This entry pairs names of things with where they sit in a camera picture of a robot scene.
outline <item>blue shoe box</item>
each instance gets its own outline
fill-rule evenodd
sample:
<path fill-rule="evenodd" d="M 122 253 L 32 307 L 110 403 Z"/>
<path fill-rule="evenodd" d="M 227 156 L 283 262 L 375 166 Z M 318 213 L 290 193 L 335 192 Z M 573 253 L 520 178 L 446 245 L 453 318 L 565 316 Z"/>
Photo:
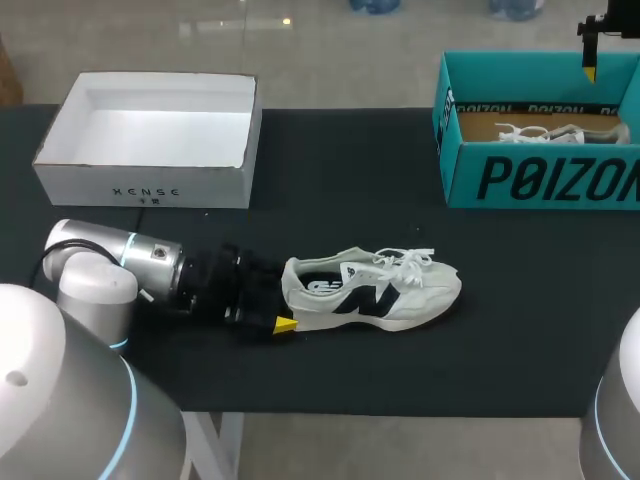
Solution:
<path fill-rule="evenodd" d="M 579 53 L 445 52 L 433 128 L 447 204 L 640 209 L 639 58 L 600 54 L 592 84 Z M 530 113 L 617 115 L 631 130 L 631 144 L 465 141 L 460 118 L 469 112 L 524 112 L 534 118 L 531 125 L 538 115 Z"/>

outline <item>white box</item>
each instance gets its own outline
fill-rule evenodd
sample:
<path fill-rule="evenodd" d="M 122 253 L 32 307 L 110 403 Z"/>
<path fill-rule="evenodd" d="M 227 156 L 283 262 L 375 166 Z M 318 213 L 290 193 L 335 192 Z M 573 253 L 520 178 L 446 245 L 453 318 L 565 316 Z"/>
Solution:
<path fill-rule="evenodd" d="M 54 205 L 248 208 L 252 76 L 82 73 L 33 163 Z"/>

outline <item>shoe box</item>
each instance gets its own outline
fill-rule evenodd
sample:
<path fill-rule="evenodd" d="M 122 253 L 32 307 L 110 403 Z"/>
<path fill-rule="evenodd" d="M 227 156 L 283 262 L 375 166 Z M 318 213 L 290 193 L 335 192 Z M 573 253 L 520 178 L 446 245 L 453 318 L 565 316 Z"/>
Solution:
<path fill-rule="evenodd" d="M 447 204 L 640 209 L 639 59 L 600 54 L 593 84 L 577 52 L 445 52 L 433 129 Z M 496 125 L 609 131 L 621 122 L 629 144 L 503 143 L 509 130 Z"/>
<path fill-rule="evenodd" d="M 83 72 L 33 162 L 52 205 L 249 208 L 252 75 Z"/>

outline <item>sneaker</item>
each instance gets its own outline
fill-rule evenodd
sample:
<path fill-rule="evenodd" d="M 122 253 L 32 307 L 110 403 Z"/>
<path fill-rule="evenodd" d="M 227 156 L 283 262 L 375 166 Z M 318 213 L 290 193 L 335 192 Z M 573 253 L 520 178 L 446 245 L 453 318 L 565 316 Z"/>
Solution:
<path fill-rule="evenodd" d="M 511 132 L 498 134 L 499 141 L 503 143 L 606 143 L 618 145 L 631 143 L 631 132 L 626 123 L 620 123 L 604 132 L 584 130 L 575 125 L 565 125 L 552 131 L 537 126 L 518 128 L 509 123 L 496 123 L 496 126 L 512 129 Z M 539 135 L 531 135 L 533 132 L 538 132 Z"/>
<path fill-rule="evenodd" d="M 282 293 L 297 331 L 362 322 L 397 332 L 445 312 L 460 294 L 456 269 L 431 260 L 433 250 L 351 248 L 333 257 L 291 258 Z"/>

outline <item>black table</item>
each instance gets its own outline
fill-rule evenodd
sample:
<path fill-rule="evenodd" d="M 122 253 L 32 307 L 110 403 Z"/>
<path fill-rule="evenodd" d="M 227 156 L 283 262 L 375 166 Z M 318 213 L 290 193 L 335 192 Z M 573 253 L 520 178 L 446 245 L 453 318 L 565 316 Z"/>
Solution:
<path fill-rule="evenodd" d="M 640 306 L 638 214 L 447 209 L 426 109 L 265 111 L 248 211 L 142 215 L 49 206 L 30 161 L 54 111 L 0 110 L 3 282 L 25 282 L 67 216 L 280 260 L 433 247 L 460 271 L 456 312 L 395 334 L 250 345 L 221 327 L 136 319 L 127 357 L 183 410 L 582 416 Z"/>

